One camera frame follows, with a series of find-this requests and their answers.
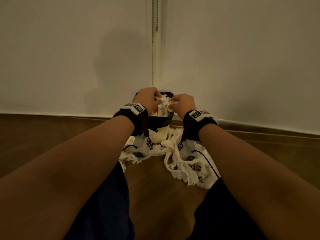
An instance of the forearm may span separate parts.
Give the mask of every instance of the forearm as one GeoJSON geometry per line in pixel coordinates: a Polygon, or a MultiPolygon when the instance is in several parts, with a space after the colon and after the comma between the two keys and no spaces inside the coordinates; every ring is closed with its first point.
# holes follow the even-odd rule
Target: forearm
{"type": "Polygon", "coordinates": [[[64,236],[81,207],[114,168],[133,130],[127,117],[115,117],[3,177],[1,232],[18,237],[25,231],[27,239],[34,232],[48,235],[51,229],[52,239],[64,236]]]}
{"type": "Polygon", "coordinates": [[[319,191],[253,146],[208,124],[199,138],[230,193],[269,238],[317,236],[319,191]]]}

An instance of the floor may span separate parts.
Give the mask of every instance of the floor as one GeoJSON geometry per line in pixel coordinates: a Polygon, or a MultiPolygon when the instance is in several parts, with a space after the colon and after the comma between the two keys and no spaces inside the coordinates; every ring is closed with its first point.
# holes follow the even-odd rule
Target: floor
{"type": "MultiPolygon", "coordinates": [[[[102,120],[0,114],[0,177],[102,120]]],[[[320,138],[232,130],[320,189],[320,138]]],[[[130,216],[136,239],[186,239],[206,190],[186,186],[165,169],[163,158],[127,163],[130,216]]]]}

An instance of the black trash bag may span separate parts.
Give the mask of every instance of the black trash bag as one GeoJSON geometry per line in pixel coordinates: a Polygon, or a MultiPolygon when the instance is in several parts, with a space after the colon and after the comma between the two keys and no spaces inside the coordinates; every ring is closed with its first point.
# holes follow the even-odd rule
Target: black trash bag
{"type": "MultiPolygon", "coordinates": [[[[167,98],[173,98],[174,94],[172,92],[160,92],[162,95],[167,95],[167,98]]],[[[158,132],[158,128],[166,127],[170,125],[174,112],[169,112],[168,117],[158,117],[158,116],[149,116],[148,117],[148,128],[154,132],[158,132]]]]}

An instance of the person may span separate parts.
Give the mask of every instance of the person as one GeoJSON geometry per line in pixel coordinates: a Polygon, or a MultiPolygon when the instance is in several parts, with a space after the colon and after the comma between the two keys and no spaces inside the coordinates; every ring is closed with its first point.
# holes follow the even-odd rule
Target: person
{"type": "MultiPolygon", "coordinates": [[[[161,97],[141,89],[148,114],[161,97]]],[[[179,94],[183,119],[196,109],[179,94]]],[[[118,163],[134,123],[116,116],[0,179],[1,239],[133,239],[128,188],[118,163]]],[[[221,178],[195,213],[190,239],[320,239],[320,191],[253,146],[209,123],[199,139],[221,178]]]]}

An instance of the black wristband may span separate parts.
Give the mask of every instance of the black wristband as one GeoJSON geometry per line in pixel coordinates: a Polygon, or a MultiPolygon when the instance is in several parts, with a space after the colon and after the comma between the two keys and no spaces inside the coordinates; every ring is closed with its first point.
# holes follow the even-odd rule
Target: black wristband
{"type": "Polygon", "coordinates": [[[204,117],[200,121],[197,121],[196,117],[189,115],[193,111],[194,110],[190,110],[189,112],[187,112],[183,118],[183,134],[181,137],[182,141],[185,141],[186,139],[200,141],[199,131],[202,127],[207,124],[218,125],[218,123],[212,117],[204,117]]]}
{"type": "Polygon", "coordinates": [[[148,111],[146,108],[144,111],[142,111],[138,115],[136,115],[130,109],[120,109],[117,113],[114,114],[113,118],[119,115],[126,116],[133,123],[134,131],[131,134],[131,136],[139,136],[139,135],[142,135],[142,133],[144,133],[145,137],[149,137],[148,111]]]}

